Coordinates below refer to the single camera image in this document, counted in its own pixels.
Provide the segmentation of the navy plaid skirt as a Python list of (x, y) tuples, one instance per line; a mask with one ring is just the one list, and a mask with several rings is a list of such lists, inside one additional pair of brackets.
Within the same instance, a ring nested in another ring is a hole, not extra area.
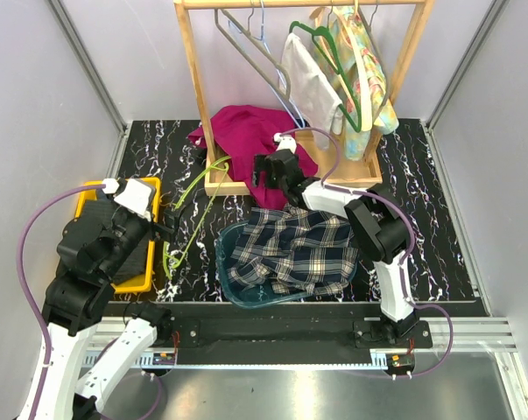
[(279, 295), (339, 294), (357, 267), (352, 239), (349, 223), (332, 213), (255, 207), (234, 242), (227, 277), (248, 290), (269, 284)]

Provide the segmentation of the lime green hanger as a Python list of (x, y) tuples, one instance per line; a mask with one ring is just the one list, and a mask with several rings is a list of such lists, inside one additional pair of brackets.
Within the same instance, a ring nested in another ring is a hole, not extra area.
[(210, 164), (199, 176), (197, 176), (194, 179), (194, 181), (182, 193), (178, 202), (173, 204), (174, 210), (180, 210), (179, 215), (178, 215), (178, 227), (180, 227), (180, 221), (182, 219), (183, 213), (189, 206), (194, 204), (197, 200), (198, 193), (196, 192), (194, 196), (190, 199), (190, 201), (186, 203), (186, 199), (188, 198), (190, 193), (199, 184), (199, 182), (202, 179), (204, 179), (206, 175), (209, 175), (211, 172), (220, 172), (222, 174), (221, 180), (216, 184), (216, 186), (213, 188), (213, 192), (209, 195), (208, 203), (205, 206), (203, 213), (201, 214), (201, 218), (194, 228), (194, 231), (189, 236), (187, 244), (182, 249), (180, 249), (180, 254), (179, 255), (174, 254), (170, 250), (171, 243), (168, 241), (164, 242), (163, 270), (165, 273), (165, 277), (169, 282), (172, 281), (172, 273), (178, 270), (180, 266), (182, 265), (182, 263), (187, 259), (188, 252), (190, 248), (192, 247), (194, 241), (196, 240), (199, 232), (201, 231), (201, 227), (205, 219), (207, 218), (208, 212), (215, 202), (217, 193), (221, 190), (222, 185), (225, 182), (225, 178), (228, 176), (230, 160), (231, 160), (231, 156), (225, 156), (225, 157), (218, 158), (216, 161)]

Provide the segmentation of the magenta dress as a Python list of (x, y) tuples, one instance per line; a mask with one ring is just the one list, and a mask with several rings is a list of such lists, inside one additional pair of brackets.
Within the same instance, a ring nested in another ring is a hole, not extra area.
[(295, 128), (295, 123), (287, 112), (250, 105), (229, 105), (219, 110), (210, 122), (215, 143), (231, 157), (231, 179), (243, 182), (259, 207), (283, 209), (287, 203), (283, 193), (264, 185), (254, 186), (252, 175), (254, 157), (258, 154), (271, 154), (277, 149), (274, 135)]

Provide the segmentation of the white garment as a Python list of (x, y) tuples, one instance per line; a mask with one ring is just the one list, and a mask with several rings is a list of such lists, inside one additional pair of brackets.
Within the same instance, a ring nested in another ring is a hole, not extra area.
[(340, 135), (343, 123), (341, 98), (294, 33), (286, 38), (281, 65), (290, 78), (290, 99), (305, 120), (312, 127)]

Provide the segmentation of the teal transparent plastic basin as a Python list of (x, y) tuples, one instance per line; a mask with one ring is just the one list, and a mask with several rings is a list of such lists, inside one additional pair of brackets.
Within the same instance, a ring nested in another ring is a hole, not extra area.
[(246, 222), (247, 220), (222, 230), (215, 246), (217, 273), (224, 296), (229, 302), (244, 309), (256, 309), (304, 298), (324, 297), (311, 296), (305, 292), (279, 295), (272, 291), (269, 284), (261, 285), (250, 290), (233, 285), (227, 277), (227, 263), (229, 262), (234, 242)]

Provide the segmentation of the dark green hanger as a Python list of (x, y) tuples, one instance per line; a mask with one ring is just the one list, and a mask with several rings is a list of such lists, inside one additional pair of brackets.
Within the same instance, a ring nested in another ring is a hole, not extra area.
[[(299, 28), (302, 31), (311, 35), (311, 40), (319, 50), (321, 56), (326, 60), (329, 67), (334, 71), (334, 74), (341, 77), (341, 84), (348, 89), (348, 93), (346, 94), (346, 96), (349, 99), (355, 101), (355, 95), (349, 88), (347, 75), (343, 70), (334, 38), (330, 33), (329, 29), (325, 26), (318, 26), (313, 28), (301, 23), (300, 21), (294, 20), (290, 24), (289, 32), (292, 33), (295, 28)], [(341, 112), (346, 117), (346, 120), (349, 122), (350, 126), (353, 128), (354, 131), (360, 132), (363, 127), (363, 117), (359, 101), (356, 102), (355, 109), (357, 113), (357, 120), (355, 120), (351, 116), (351, 114), (348, 112), (344, 105), (341, 105)]]

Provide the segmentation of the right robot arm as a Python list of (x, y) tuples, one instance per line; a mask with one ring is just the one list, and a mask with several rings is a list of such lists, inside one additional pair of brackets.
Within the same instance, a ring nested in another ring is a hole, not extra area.
[(256, 155), (252, 184), (281, 191), (295, 207), (346, 219), (357, 249), (374, 263), (381, 291), (381, 319), (371, 328), (369, 342), (400, 347), (411, 338), (419, 322), (408, 272), (415, 239), (410, 222), (388, 189), (381, 184), (349, 188), (307, 177), (290, 150)]

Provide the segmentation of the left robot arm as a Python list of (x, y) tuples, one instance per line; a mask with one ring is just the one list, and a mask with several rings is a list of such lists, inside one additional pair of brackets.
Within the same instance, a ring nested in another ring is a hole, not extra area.
[(178, 344), (171, 311), (143, 302), (123, 332), (81, 374), (88, 345), (115, 294), (113, 276), (144, 238), (170, 240), (173, 230), (129, 210), (110, 224), (90, 215), (68, 222), (57, 247), (60, 263), (34, 311), (42, 332), (39, 361), (21, 419), (99, 419), (109, 397), (147, 347)]

